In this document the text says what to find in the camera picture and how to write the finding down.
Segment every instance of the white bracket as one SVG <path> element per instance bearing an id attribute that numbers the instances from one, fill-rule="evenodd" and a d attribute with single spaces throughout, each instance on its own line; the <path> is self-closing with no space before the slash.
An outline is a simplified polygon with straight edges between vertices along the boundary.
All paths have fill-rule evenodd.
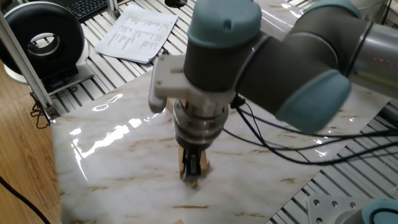
<path id="1" fill-rule="evenodd" d="M 167 98 L 180 98 L 199 108 L 222 108 L 230 103 L 235 92 L 204 91 L 192 85 L 186 78 L 183 65 L 185 55 L 161 55 L 152 72 L 149 90 L 149 106 L 152 112 L 160 113 Z"/>

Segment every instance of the metal grating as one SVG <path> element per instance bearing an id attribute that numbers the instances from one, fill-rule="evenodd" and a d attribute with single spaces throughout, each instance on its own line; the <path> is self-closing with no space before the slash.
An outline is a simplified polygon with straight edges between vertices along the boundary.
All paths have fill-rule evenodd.
<path id="1" fill-rule="evenodd" d="M 393 126 L 380 116 L 375 117 L 362 133 L 386 130 L 386 126 Z M 351 141 L 335 158 L 348 156 L 363 151 L 366 148 L 376 147 L 397 141 L 398 137 L 362 138 Z M 373 153 L 374 156 L 386 152 L 398 152 L 398 147 L 391 147 Z M 307 199 L 313 194 L 336 195 L 359 198 L 394 198 L 398 193 L 389 193 L 398 185 L 398 156 L 383 156 L 346 162 L 322 169 L 301 191 L 299 191 L 286 205 L 277 212 L 268 222 L 309 223 L 307 217 Z"/>
<path id="2" fill-rule="evenodd" d="M 302 9 L 308 9 L 315 1 L 291 0 L 288 2 Z M 181 9 L 169 8 L 164 5 L 162 0 L 135 0 L 135 3 L 144 9 L 178 15 L 178 21 L 161 51 L 168 50 L 171 54 L 184 53 L 188 42 L 187 30 L 191 22 L 195 1 L 188 0 L 188 6 Z M 127 8 L 127 4 L 120 6 L 122 12 L 125 8 Z M 113 23 L 114 20 L 111 16 L 107 12 L 104 12 L 82 24 L 85 37 L 90 45 L 90 55 L 87 63 L 95 73 L 95 77 L 54 96 L 54 103 L 61 114 L 73 111 L 87 102 L 95 100 L 143 73 L 152 70 L 153 61 L 156 58 L 147 64 L 137 64 L 127 60 L 98 55 L 94 51 L 94 46 L 110 30 Z M 396 108 L 398 108 L 398 103 L 393 101 L 387 106 L 390 112 L 395 111 L 392 113 L 398 113 Z M 362 132 L 384 130 L 386 129 L 385 125 L 391 124 L 380 116 L 377 116 Z M 398 139 L 366 138 L 351 141 L 336 157 L 347 156 L 369 147 L 396 140 Z M 397 151 L 397 148 L 393 147 L 384 150 L 384 152 L 375 152 L 374 155 L 393 151 Z M 307 217 L 307 199 L 313 194 L 398 198 L 398 194 L 392 195 L 389 193 L 396 185 L 398 185 L 398 156 L 395 155 L 361 159 L 326 167 L 287 202 L 267 224 L 309 223 Z"/>

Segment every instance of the perforated metal plate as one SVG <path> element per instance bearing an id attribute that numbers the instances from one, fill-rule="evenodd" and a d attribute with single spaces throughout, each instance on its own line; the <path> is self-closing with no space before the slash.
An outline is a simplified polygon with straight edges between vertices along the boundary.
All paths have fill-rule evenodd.
<path id="1" fill-rule="evenodd" d="M 335 224 L 341 216 L 347 218 L 363 208 L 373 199 L 356 197 L 337 197 L 332 195 L 311 195 L 308 198 L 308 217 L 310 224 Z"/>

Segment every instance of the paper document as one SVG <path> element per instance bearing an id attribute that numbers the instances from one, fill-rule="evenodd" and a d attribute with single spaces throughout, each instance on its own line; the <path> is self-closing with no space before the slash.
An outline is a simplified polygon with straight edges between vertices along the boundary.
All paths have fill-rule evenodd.
<path id="1" fill-rule="evenodd" d="M 131 4 L 95 50 L 111 57 L 147 63 L 164 45 L 177 18 Z"/>

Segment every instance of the black round device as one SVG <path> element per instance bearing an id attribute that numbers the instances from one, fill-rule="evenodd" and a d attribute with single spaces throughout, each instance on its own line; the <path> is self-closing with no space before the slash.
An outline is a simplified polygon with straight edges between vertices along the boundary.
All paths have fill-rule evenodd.
<path id="1" fill-rule="evenodd" d="M 80 23 L 68 9 L 52 2 L 31 2 L 9 11 L 5 18 L 44 83 L 54 83 L 77 73 L 76 63 L 85 38 Z M 32 44 L 42 34 L 50 34 L 52 41 L 45 47 Z M 0 59 L 21 74 L 2 42 Z"/>

